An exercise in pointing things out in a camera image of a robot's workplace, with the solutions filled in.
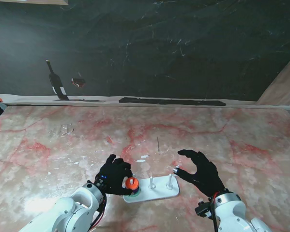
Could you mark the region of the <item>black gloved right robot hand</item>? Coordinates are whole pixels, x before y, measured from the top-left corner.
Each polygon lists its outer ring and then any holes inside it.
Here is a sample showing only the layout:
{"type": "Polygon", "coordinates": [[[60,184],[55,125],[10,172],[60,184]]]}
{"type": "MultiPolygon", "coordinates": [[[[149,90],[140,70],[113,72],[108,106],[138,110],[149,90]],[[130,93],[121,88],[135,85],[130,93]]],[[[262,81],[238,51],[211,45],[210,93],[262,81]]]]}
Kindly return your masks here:
{"type": "Polygon", "coordinates": [[[216,166],[202,152],[183,149],[178,151],[178,154],[190,158],[197,168],[194,174],[190,174],[181,168],[174,168],[173,172],[179,178],[193,184],[201,193],[209,198],[225,189],[218,175],[216,166]]]}

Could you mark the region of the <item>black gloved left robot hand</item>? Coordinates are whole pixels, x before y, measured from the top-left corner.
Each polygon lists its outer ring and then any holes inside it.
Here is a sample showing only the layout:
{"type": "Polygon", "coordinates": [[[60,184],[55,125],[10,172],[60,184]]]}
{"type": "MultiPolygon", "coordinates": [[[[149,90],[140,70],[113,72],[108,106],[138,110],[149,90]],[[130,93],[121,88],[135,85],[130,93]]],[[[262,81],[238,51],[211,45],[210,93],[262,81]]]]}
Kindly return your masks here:
{"type": "Polygon", "coordinates": [[[124,188],[122,184],[126,177],[130,178],[132,176],[131,164],[111,154],[96,175],[94,185],[102,193],[119,196],[131,195],[132,190],[124,188]]]}

